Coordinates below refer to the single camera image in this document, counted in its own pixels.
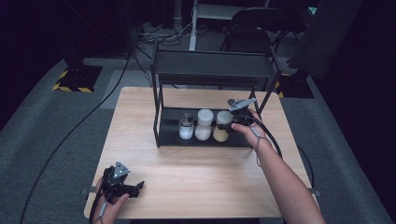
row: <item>black chair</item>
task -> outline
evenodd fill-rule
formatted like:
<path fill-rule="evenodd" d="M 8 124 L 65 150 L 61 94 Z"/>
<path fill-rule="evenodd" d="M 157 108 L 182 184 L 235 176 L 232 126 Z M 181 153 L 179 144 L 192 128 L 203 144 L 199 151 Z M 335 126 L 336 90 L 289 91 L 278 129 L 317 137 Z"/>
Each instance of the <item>black chair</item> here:
<path fill-rule="evenodd" d="M 292 20 L 288 10 L 272 7 L 249 7 L 233 15 L 226 28 L 221 50 L 271 54 L 270 46 L 279 46 Z M 271 41 L 267 32 L 278 34 Z"/>

